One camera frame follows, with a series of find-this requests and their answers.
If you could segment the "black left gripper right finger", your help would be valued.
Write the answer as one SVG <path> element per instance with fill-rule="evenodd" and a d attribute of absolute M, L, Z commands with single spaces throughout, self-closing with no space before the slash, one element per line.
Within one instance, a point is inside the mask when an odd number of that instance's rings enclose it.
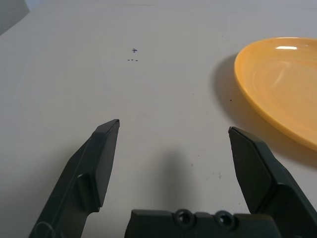
<path fill-rule="evenodd" d="M 317 212 L 288 170 L 256 136 L 228 130 L 238 183 L 251 214 L 269 215 L 284 238 L 315 238 Z"/>

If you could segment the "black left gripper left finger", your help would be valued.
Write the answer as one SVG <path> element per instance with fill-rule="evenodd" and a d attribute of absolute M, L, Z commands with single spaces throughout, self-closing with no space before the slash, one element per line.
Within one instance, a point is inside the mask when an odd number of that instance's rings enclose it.
<path fill-rule="evenodd" d="M 31 238 L 79 238 L 86 220 L 104 204 L 119 120 L 99 125 L 63 169 L 30 232 Z"/>

